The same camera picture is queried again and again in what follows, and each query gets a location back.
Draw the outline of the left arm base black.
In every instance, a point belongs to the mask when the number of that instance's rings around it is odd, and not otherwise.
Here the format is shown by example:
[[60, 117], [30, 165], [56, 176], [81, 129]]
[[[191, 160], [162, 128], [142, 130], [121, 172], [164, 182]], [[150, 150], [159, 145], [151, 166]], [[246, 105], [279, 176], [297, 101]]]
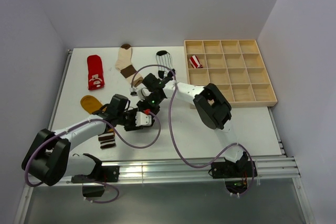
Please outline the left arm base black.
[[72, 176], [71, 183], [82, 184], [82, 195], [86, 198], [98, 200], [105, 193], [112, 191], [107, 186], [109, 183], [116, 183], [119, 180], [120, 166], [101, 166], [97, 172], [92, 175]]

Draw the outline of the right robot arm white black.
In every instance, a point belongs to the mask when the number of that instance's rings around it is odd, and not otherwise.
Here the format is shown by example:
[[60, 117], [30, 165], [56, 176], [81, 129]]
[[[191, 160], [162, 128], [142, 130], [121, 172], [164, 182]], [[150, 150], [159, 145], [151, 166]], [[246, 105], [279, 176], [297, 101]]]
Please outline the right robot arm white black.
[[153, 74], [148, 74], [142, 84], [149, 91], [149, 95], [143, 95], [141, 88], [132, 87], [131, 94], [140, 98], [137, 106], [140, 110], [150, 109], [152, 112], [159, 109], [159, 104], [164, 99], [170, 99], [168, 108], [168, 124], [170, 137], [179, 158], [188, 166], [196, 169], [205, 168], [214, 163], [226, 150], [239, 147], [243, 150], [240, 155], [227, 164], [228, 173], [234, 177], [240, 176], [245, 171], [245, 164], [251, 160], [249, 152], [244, 146], [233, 142], [221, 150], [211, 161], [204, 165], [189, 163], [178, 149], [172, 125], [172, 106], [174, 99], [187, 102], [196, 107], [198, 115], [205, 126], [212, 130], [224, 130], [225, 125], [232, 119], [232, 106], [222, 95], [216, 85], [210, 83], [206, 86], [195, 86], [176, 80], [175, 73], [170, 71], [163, 79], [158, 79]]

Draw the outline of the red white striped sock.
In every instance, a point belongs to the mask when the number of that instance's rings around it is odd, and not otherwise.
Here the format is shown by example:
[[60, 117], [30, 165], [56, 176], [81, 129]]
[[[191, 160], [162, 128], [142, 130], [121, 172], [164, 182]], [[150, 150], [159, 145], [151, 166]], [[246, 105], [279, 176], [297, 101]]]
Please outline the red white striped sock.
[[203, 68], [203, 65], [201, 64], [197, 55], [191, 55], [188, 61], [189, 61], [190, 65], [192, 66], [192, 68], [194, 68], [194, 69], [202, 69]]

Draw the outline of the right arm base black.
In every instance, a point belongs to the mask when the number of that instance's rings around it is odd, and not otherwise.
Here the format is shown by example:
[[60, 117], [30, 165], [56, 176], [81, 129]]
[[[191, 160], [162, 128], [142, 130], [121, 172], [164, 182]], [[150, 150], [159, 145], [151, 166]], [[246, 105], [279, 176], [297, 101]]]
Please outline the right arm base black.
[[227, 159], [212, 163], [208, 174], [212, 179], [223, 179], [229, 195], [237, 198], [248, 192], [258, 176], [256, 164], [246, 152], [235, 163]]

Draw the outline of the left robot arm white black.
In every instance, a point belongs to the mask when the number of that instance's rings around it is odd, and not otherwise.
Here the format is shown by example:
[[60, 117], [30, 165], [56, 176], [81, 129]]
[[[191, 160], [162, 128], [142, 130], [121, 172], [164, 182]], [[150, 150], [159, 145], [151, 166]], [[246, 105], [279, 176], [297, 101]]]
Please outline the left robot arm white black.
[[77, 124], [62, 130], [39, 131], [22, 162], [26, 184], [30, 187], [52, 186], [66, 176], [102, 182], [105, 171], [100, 159], [89, 153], [71, 157], [70, 152], [92, 137], [105, 139], [118, 125], [125, 131], [152, 126], [155, 120], [150, 109], [142, 102], [130, 109], [129, 103], [127, 97], [116, 94], [109, 103], [95, 106], [90, 115]]

